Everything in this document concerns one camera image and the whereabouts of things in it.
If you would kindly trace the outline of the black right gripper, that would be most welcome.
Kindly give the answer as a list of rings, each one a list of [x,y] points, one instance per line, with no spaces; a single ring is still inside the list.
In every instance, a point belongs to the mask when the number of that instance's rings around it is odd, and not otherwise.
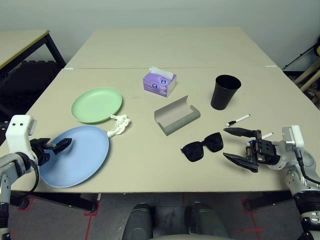
[[[238,137],[255,138],[248,142],[246,146],[246,157],[231,153],[223,155],[232,163],[239,167],[250,170],[253,173],[258,172],[258,163],[266,165],[275,165],[278,163],[278,155],[275,146],[271,141],[262,139],[261,130],[249,130],[240,127],[226,127],[225,132]]]

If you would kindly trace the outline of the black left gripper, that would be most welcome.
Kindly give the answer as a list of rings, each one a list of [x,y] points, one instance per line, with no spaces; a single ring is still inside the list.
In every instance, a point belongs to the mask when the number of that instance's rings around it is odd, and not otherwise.
[[[30,140],[31,150],[37,156],[37,165],[42,166],[50,160],[51,155],[46,150],[54,150],[54,153],[60,153],[67,149],[72,143],[72,138],[63,138],[58,143],[49,143],[49,138],[39,138]]]

